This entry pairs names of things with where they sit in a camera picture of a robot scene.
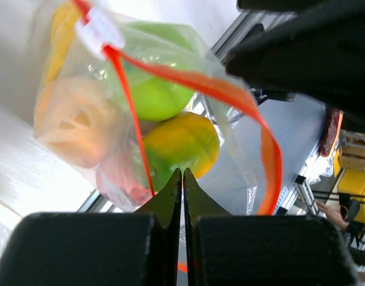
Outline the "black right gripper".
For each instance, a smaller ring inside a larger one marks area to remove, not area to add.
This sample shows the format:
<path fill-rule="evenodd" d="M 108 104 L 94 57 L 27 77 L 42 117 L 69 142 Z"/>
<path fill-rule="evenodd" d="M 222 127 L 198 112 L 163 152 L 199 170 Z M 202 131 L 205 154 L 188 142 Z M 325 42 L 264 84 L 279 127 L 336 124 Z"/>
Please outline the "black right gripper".
<path fill-rule="evenodd" d="M 225 58 L 229 74 L 309 95 L 365 125 L 365 1 L 239 1 L 240 9 L 294 12 Z"/>

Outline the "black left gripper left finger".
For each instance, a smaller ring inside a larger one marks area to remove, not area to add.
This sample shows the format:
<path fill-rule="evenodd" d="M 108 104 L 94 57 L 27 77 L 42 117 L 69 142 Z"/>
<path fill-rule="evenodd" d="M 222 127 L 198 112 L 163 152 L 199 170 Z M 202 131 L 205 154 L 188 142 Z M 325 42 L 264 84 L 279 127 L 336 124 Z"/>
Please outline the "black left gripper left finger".
<path fill-rule="evenodd" d="M 175 285 L 182 174 L 133 213 L 35 213 L 0 258 L 0 285 Z"/>

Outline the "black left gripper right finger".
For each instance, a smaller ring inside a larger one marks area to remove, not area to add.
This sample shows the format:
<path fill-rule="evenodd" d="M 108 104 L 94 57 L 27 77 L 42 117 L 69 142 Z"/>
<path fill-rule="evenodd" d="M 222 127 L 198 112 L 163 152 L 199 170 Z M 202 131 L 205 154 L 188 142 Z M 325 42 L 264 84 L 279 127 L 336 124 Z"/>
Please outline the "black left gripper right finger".
<path fill-rule="evenodd" d="M 234 216 L 183 179 L 189 285 L 359 285 L 340 232 L 317 216 Z"/>

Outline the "red peach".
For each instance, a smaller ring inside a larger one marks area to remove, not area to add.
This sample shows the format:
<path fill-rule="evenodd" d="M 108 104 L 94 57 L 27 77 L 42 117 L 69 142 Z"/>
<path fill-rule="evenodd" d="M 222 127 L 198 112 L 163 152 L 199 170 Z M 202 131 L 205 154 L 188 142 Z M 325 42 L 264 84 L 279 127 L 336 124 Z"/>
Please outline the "red peach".
<path fill-rule="evenodd" d="M 97 166 L 96 183 L 101 195 L 126 212 L 133 212 L 154 197 L 140 152 L 133 148 L 105 157 Z"/>

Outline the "yellow green mango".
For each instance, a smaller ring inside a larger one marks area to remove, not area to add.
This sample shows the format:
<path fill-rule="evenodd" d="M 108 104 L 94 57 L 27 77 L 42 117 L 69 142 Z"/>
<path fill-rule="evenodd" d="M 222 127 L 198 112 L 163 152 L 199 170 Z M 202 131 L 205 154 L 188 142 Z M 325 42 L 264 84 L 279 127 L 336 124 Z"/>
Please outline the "yellow green mango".
<path fill-rule="evenodd" d="M 159 123 L 143 138 L 153 189 L 159 192 L 179 168 L 196 179 L 205 175 L 219 156 L 220 141 L 212 122 L 183 112 Z"/>

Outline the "orange fruit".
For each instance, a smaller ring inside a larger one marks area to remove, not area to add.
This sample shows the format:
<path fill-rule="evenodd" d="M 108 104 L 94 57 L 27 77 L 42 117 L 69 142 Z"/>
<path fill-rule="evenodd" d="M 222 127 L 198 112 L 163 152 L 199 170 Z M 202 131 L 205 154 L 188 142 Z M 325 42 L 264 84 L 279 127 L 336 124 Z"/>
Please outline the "orange fruit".
<path fill-rule="evenodd" d="M 119 113 L 99 80 L 53 80 L 38 93 L 33 137 L 77 167 L 96 166 L 114 147 Z"/>

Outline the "clear zip top bag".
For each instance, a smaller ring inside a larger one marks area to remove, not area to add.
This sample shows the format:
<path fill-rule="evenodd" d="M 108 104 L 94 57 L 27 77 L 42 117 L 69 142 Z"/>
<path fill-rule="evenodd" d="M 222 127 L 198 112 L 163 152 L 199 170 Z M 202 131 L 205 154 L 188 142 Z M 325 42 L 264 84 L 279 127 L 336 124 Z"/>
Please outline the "clear zip top bag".
<path fill-rule="evenodd" d="M 92 1 L 39 7 L 33 136 L 116 207 L 134 212 L 179 169 L 230 213 L 271 215 L 279 145 L 247 84 L 183 24 Z"/>

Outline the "green apple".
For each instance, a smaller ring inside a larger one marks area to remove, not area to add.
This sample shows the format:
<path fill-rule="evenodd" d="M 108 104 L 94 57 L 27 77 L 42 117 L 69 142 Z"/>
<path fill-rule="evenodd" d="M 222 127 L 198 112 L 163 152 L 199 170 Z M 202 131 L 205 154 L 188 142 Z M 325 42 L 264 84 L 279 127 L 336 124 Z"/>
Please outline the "green apple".
<path fill-rule="evenodd" d="M 134 21 L 120 25 L 120 31 L 126 40 L 123 50 L 132 58 L 175 70 L 199 69 L 200 38 L 190 26 Z M 170 119 L 193 96 L 191 89 L 153 76 L 128 61 L 123 64 L 139 120 Z"/>

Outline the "yellow lemon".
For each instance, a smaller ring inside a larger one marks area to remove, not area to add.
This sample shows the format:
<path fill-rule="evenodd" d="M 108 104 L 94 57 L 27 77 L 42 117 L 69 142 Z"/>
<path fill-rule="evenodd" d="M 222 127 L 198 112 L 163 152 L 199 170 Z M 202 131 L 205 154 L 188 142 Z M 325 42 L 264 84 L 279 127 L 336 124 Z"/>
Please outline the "yellow lemon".
<path fill-rule="evenodd" d="M 81 14 L 71 1 L 60 4 L 52 15 L 50 53 L 44 65 L 44 84 L 58 78 L 75 39 L 74 26 Z"/>

